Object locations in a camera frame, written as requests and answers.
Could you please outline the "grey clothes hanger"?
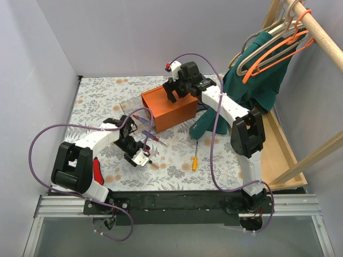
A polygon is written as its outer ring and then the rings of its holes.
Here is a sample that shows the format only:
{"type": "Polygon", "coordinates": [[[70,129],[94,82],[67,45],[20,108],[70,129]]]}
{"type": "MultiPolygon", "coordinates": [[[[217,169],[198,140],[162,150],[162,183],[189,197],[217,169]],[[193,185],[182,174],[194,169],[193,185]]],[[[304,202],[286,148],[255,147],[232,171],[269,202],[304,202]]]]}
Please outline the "grey clothes hanger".
{"type": "Polygon", "coordinates": [[[271,25],[259,30],[256,33],[251,34],[248,38],[244,41],[242,49],[239,53],[237,53],[233,59],[229,62],[228,68],[232,69],[236,64],[239,58],[243,58],[243,55],[249,55],[253,52],[253,48],[257,48],[263,45],[266,41],[268,41],[272,36],[276,35],[277,32],[281,31],[282,26],[286,18],[280,18],[277,21],[273,22],[271,25]]]}

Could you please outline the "orange handle screwdriver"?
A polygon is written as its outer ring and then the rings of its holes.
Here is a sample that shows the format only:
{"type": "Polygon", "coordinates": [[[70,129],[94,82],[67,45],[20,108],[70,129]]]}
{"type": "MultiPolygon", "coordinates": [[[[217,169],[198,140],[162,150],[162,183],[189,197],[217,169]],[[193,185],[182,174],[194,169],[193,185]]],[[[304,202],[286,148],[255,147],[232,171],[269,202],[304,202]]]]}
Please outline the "orange handle screwdriver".
{"type": "Polygon", "coordinates": [[[198,141],[196,141],[195,155],[194,155],[193,162],[192,162],[192,171],[196,171],[197,167],[198,167],[197,150],[198,150],[198,141]]]}

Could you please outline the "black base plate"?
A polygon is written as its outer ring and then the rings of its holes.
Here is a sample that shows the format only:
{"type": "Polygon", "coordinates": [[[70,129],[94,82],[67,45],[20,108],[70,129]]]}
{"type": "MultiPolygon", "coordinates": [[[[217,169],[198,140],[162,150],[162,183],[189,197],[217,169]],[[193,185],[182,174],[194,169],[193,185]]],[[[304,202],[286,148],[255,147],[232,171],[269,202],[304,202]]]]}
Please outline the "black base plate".
{"type": "Polygon", "coordinates": [[[271,196],[262,192],[250,197],[243,190],[222,191],[124,191],[110,192],[106,204],[87,200],[83,213],[93,216],[114,216],[118,226],[221,224],[238,226],[239,214],[255,218],[270,214],[271,196]]]}

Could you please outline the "floral patterned table mat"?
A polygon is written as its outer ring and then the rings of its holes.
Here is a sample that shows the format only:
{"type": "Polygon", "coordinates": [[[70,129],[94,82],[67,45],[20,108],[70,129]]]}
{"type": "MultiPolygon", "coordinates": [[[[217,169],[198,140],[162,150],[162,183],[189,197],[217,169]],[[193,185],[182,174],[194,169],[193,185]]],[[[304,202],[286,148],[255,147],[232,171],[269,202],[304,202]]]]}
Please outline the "floral patterned table mat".
{"type": "MultiPolygon", "coordinates": [[[[88,134],[87,126],[99,127],[106,118],[120,118],[124,112],[120,103],[141,96],[161,86],[167,77],[102,77],[82,78],[71,113],[65,141],[74,142],[88,134]]],[[[189,128],[195,119],[187,120],[157,134],[161,143],[148,140],[150,164],[133,167],[124,159],[116,145],[109,145],[98,154],[105,186],[114,191],[214,190],[242,185],[242,171],[229,134],[211,132],[194,140],[189,128]],[[192,171],[196,141],[198,167],[192,171]]]]}

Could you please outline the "clear acrylic drawer tray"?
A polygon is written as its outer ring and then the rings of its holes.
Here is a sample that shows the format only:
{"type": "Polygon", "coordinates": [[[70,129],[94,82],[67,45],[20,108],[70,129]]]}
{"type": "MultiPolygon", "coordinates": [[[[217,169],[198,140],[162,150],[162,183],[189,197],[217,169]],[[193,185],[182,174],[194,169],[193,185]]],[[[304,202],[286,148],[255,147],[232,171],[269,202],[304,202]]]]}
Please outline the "clear acrylic drawer tray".
{"type": "MultiPolygon", "coordinates": [[[[151,114],[148,110],[145,109],[141,96],[137,96],[120,103],[120,107],[122,108],[125,115],[128,115],[131,112],[135,111],[132,115],[138,115],[147,120],[151,120],[151,114]]],[[[135,120],[133,116],[131,117],[138,127],[137,131],[135,131],[134,134],[141,133],[142,130],[148,131],[150,126],[144,125],[140,121],[135,120]]]]}

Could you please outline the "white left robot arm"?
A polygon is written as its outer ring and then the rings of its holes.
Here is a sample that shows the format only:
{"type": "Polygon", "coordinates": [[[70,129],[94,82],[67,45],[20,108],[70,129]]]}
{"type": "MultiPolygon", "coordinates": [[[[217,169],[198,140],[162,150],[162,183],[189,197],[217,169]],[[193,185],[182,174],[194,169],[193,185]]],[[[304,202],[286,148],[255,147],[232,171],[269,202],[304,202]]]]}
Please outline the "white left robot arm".
{"type": "Polygon", "coordinates": [[[124,159],[132,166],[145,166],[150,160],[150,147],[136,141],[130,134],[137,129],[132,118],[107,118],[99,131],[92,132],[74,143],[60,144],[51,175],[52,183],[95,200],[102,214],[109,214],[114,201],[103,184],[100,164],[96,156],[111,143],[124,152],[124,159]]]}

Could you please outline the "dark green garment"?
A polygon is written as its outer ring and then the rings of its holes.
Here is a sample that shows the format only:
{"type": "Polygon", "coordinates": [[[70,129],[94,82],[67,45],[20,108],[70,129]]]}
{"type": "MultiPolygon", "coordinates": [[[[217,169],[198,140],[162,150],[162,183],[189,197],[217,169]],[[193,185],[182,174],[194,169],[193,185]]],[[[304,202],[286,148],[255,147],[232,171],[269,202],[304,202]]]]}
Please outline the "dark green garment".
{"type": "MultiPolygon", "coordinates": [[[[247,62],[243,70],[247,70],[265,51],[257,57],[247,62]]],[[[241,61],[248,55],[239,58],[237,64],[230,69],[223,78],[223,91],[230,96],[236,103],[244,108],[252,110],[258,106],[262,113],[268,113],[274,106],[276,95],[279,93],[280,85],[287,72],[289,62],[292,57],[276,64],[266,71],[250,77],[246,84],[242,82],[244,76],[238,76],[236,69],[241,61]]],[[[189,128],[189,134],[193,139],[200,139],[206,131],[213,131],[214,121],[217,111],[212,108],[208,109],[203,115],[189,128]]],[[[219,116],[217,123],[217,134],[227,134],[228,123],[224,118],[219,116]]]]}

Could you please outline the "dark blue cloth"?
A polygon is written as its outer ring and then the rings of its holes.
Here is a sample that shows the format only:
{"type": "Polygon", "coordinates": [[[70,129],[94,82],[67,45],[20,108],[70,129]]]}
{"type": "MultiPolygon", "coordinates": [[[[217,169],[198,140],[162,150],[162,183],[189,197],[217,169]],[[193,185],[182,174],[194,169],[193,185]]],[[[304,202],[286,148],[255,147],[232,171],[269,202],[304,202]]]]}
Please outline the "dark blue cloth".
{"type": "Polygon", "coordinates": [[[204,102],[202,102],[201,92],[205,91],[210,86],[212,86],[211,85],[211,79],[204,77],[201,73],[200,73],[200,77],[201,77],[201,79],[196,85],[197,94],[198,94],[198,96],[197,96],[197,98],[198,98],[197,112],[205,111],[205,110],[209,109],[209,106],[207,104],[205,104],[204,102]]]}

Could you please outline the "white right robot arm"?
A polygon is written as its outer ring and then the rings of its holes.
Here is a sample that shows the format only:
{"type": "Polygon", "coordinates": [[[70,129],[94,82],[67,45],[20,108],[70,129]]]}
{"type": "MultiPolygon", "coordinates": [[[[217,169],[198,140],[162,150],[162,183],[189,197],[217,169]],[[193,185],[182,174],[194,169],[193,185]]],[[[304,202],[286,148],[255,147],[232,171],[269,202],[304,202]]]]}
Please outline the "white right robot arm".
{"type": "Polygon", "coordinates": [[[216,83],[204,77],[195,62],[181,64],[173,61],[166,65],[171,77],[163,84],[167,98],[172,103],[177,98],[190,94],[216,110],[231,127],[230,144],[238,155],[243,175],[242,202],[236,208],[254,213],[266,199],[266,189],[262,183],[261,155],[265,142],[262,115],[259,111],[249,111],[221,92],[216,83]]]}

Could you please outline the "orange wooden drawer box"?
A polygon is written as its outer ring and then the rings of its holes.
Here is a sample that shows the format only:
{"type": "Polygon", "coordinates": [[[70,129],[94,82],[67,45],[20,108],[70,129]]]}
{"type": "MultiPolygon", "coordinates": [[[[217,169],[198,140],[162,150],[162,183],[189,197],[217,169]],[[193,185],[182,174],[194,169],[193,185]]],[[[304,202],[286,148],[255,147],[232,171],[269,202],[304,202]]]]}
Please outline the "orange wooden drawer box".
{"type": "Polygon", "coordinates": [[[193,119],[196,115],[198,107],[196,97],[187,95],[179,98],[175,92],[173,94],[176,98],[175,103],[167,98],[167,93],[162,86],[141,94],[143,105],[153,113],[156,133],[193,119]]]}

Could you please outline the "red utility knife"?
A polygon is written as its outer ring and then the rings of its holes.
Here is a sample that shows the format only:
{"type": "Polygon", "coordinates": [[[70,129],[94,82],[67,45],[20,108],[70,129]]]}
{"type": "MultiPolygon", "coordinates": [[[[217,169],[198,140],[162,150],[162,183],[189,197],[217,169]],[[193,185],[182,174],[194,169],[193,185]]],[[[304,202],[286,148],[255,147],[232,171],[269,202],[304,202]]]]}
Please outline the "red utility knife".
{"type": "Polygon", "coordinates": [[[104,185],[105,180],[101,173],[101,166],[97,157],[95,157],[93,160],[93,176],[96,182],[98,182],[100,185],[104,185]]]}

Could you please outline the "wooden clothes rack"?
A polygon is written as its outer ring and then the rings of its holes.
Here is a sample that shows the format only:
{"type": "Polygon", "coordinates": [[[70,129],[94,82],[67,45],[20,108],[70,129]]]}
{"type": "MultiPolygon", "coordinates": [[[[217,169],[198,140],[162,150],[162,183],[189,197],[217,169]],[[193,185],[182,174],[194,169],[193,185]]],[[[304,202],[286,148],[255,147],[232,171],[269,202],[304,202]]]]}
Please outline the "wooden clothes rack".
{"type": "Polygon", "coordinates": [[[290,1],[316,43],[290,63],[276,111],[298,162],[276,177],[305,175],[313,191],[342,187],[342,1],[290,1]]]}

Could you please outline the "aluminium rail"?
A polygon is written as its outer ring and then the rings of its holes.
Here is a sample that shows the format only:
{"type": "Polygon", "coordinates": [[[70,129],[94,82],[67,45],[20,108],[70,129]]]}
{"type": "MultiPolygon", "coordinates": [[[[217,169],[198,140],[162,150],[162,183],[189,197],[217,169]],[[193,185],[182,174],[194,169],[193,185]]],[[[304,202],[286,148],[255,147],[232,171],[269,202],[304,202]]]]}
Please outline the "aluminium rail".
{"type": "MultiPolygon", "coordinates": [[[[275,216],[321,216],[314,194],[277,194],[275,216]]],[[[73,196],[42,196],[34,217],[83,217],[85,200],[73,196]]]]}

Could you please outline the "orange clothes hanger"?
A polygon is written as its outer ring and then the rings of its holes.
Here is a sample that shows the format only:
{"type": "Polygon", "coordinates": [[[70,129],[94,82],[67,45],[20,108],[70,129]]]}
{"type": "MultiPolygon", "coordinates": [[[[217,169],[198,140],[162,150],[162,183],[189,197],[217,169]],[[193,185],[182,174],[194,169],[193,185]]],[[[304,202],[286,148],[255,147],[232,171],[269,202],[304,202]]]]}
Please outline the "orange clothes hanger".
{"type": "Polygon", "coordinates": [[[243,66],[246,62],[251,60],[253,57],[257,56],[258,53],[260,53],[262,50],[266,49],[268,46],[272,45],[274,42],[276,42],[278,39],[283,39],[278,44],[275,44],[272,48],[267,50],[264,54],[262,54],[250,67],[248,70],[246,70],[246,73],[244,74],[244,77],[242,79],[242,82],[244,84],[247,83],[250,77],[254,77],[265,70],[275,66],[276,64],[284,61],[285,59],[288,59],[298,53],[299,51],[304,50],[305,48],[309,47],[313,43],[316,43],[316,40],[311,37],[306,44],[298,49],[295,50],[292,53],[288,53],[293,48],[297,47],[302,41],[298,40],[302,35],[307,35],[309,33],[308,30],[304,30],[299,32],[300,28],[304,28],[304,25],[298,25],[301,19],[306,14],[312,14],[311,9],[306,9],[304,12],[300,14],[298,19],[294,23],[294,27],[290,28],[293,18],[287,18],[284,22],[284,31],[280,32],[278,35],[270,39],[267,43],[265,43],[263,46],[261,46],[259,49],[257,49],[255,52],[253,52],[251,55],[249,55],[246,59],[244,59],[238,69],[240,69],[241,66],[243,66]]]}

